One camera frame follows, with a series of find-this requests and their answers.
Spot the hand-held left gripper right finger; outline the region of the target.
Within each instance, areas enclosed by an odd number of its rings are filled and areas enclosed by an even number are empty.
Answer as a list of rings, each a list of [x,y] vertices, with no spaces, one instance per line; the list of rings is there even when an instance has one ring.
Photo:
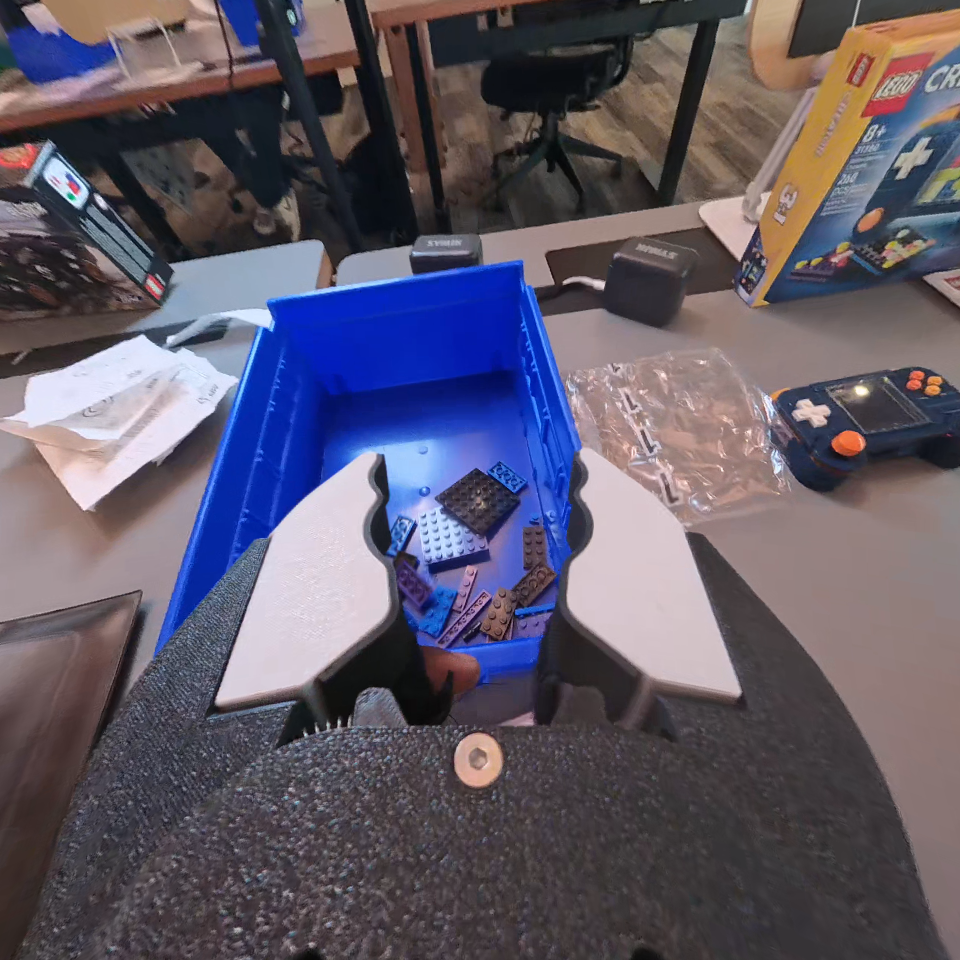
[[[742,696],[687,531],[654,493],[594,450],[571,465],[569,556],[559,582],[559,674],[607,706]]]

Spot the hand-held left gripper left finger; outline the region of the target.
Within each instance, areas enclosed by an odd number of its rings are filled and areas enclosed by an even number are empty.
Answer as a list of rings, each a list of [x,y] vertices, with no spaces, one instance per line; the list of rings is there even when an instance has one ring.
[[[400,613],[376,523],[386,462],[364,452],[306,494],[269,537],[213,700],[218,712],[302,697],[329,714],[323,684]]]

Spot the pile of brick plates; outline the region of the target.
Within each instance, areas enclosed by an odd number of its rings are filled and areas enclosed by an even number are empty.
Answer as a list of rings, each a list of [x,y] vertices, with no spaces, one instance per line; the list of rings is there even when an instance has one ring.
[[[562,512],[536,471],[473,468],[393,518],[389,555],[420,643],[533,661],[554,611]]]

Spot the person's left hand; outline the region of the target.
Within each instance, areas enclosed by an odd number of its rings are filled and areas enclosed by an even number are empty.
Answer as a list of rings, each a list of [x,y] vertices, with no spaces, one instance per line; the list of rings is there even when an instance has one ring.
[[[431,690],[440,694],[449,689],[458,697],[474,690],[481,679],[481,665],[471,654],[435,646],[419,648]]]

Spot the clear plastic bag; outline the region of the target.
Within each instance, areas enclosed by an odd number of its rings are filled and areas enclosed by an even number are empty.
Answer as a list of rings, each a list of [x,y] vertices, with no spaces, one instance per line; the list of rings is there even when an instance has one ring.
[[[580,368],[563,380],[582,446],[684,527],[786,503],[790,473],[773,401],[719,349]]]

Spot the crumpled white paper sheet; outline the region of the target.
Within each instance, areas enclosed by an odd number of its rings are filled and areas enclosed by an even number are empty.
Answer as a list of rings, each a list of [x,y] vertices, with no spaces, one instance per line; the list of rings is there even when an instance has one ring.
[[[139,335],[31,376],[23,410],[2,417],[1,428],[32,443],[70,498],[92,511],[161,463],[237,382],[189,349]]]

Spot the dark blue brick game console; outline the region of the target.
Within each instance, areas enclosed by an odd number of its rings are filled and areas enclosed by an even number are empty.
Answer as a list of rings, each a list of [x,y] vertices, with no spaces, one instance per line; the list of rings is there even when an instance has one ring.
[[[777,390],[773,433],[799,484],[830,493],[860,469],[918,459],[959,466],[959,391],[927,367],[882,369]]]

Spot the black power adapter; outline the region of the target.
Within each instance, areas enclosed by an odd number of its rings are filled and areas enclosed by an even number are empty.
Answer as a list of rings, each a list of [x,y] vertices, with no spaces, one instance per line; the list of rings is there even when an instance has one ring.
[[[481,237],[478,234],[420,234],[409,253],[412,275],[425,275],[484,264]]]
[[[631,237],[611,258],[602,306],[614,316],[662,329],[679,313],[699,263],[690,247]]]

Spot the white panel stand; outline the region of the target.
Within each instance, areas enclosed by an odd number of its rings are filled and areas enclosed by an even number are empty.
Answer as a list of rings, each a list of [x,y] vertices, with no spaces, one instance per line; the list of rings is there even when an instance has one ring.
[[[803,92],[745,194],[709,200],[699,209],[702,223],[736,260],[743,257],[751,241],[772,188],[807,121],[816,92],[816,86]]]

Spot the dark printed box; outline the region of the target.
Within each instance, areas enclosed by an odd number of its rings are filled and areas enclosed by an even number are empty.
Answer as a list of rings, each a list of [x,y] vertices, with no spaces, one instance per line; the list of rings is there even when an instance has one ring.
[[[51,141],[1,150],[1,320],[160,307],[173,278]]]

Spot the brick set box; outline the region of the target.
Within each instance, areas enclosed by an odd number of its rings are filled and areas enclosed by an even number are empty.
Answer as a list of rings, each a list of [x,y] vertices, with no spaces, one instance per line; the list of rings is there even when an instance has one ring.
[[[846,31],[735,281],[750,307],[959,265],[958,9]]]

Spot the black office chair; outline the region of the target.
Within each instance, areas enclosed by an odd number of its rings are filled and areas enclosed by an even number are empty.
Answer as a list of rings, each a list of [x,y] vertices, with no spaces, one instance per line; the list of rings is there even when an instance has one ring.
[[[561,123],[570,114],[597,108],[599,99],[618,87],[629,73],[635,48],[632,34],[574,44],[563,49],[492,59],[481,76],[484,103],[506,121],[517,114],[537,119],[536,131],[509,148],[495,152],[490,162],[492,183],[482,205],[501,210],[508,187],[518,185],[540,165],[559,171],[573,188],[577,210],[585,207],[585,188],[571,157],[611,164],[614,179],[623,175],[625,158],[612,150],[565,134]]]

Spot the wooden office desk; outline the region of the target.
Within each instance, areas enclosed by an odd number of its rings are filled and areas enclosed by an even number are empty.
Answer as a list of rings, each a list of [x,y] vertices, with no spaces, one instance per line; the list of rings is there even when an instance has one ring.
[[[664,160],[641,170],[655,203],[666,207],[676,198],[720,24],[748,7],[744,1],[366,2],[373,30],[387,40],[413,171],[426,174],[437,222],[445,227],[450,217],[434,114],[435,67],[695,26]]]
[[[214,97],[233,103],[245,90],[283,87],[301,116],[300,123],[348,245],[354,253],[360,253],[365,250],[362,232],[306,81],[309,76],[332,74],[350,67],[361,92],[369,132],[378,144],[378,185],[390,198],[390,226],[397,237],[415,239],[419,234],[417,214],[380,69],[378,36],[366,4],[347,1],[325,9],[325,13],[337,21],[347,19],[349,29],[348,33],[340,32],[332,37],[330,51],[321,54],[306,54],[306,46],[294,40],[279,2],[255,2],[255,5],[270,18],[267,56],[232,68],[226,63],[212,63],[209,68],[201,66],[194,71],[188,67],[174,68],[167,77],[136,79],[132,86],[125,86],[120,78],[110,76],[106,83],[83,90],[77,99],[70,101],[9,103],[2,106],[2,147],[51,140],[71,159],[96,162],[121,191],[163,254],[181,261],[194,258],[194,253],[174,232],[162,208],[147,194],[121,155],[126,149],[145,147],[154,135],[130,126],[111,126],[106,118],[140,109],[161,111],[182,102]]]

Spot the black wood-rimmed panel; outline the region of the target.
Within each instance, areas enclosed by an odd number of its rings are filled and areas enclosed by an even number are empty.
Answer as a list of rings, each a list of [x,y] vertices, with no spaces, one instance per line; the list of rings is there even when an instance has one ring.
[[[954,1],[754,1],[751,71],[767,90],[803,90],[823,76],[847,30],[958,7]]]

